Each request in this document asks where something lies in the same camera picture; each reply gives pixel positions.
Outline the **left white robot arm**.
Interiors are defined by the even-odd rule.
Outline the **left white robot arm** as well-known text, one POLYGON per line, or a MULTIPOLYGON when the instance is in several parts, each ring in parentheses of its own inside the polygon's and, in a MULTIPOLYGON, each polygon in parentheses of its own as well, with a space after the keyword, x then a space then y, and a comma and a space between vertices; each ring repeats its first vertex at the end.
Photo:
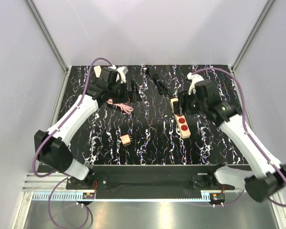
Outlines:
POLYGON ((93 185, 90 169, 73 157, 68 146, 88 117, 108 100, 112 100, 113 104, 141 101, 135 80, 131 80, 131 90, 127 89, 127 72, 125 66, 117 69, 103 67, 99 77, 87 80, 83 93, 66 114, 47 131, 36 132, 34 160, 76 178, 82 188, 90 188, 93 185))

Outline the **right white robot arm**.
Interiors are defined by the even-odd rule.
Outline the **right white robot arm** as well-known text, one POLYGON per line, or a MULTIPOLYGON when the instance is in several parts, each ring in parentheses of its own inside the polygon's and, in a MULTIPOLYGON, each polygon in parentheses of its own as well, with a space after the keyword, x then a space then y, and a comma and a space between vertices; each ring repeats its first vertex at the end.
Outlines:
POLYGON ((252 170, 249 173, 219 166, 207 177, 210 188, 230 185, 244 189, 254 201, 263 202, 286 186, 286 163, 267 150, 235 104, 221 98, 213 81, 198 80, 189 90, 179 92, 173 111, 176 115, 204 114, 232 140, 252 170))

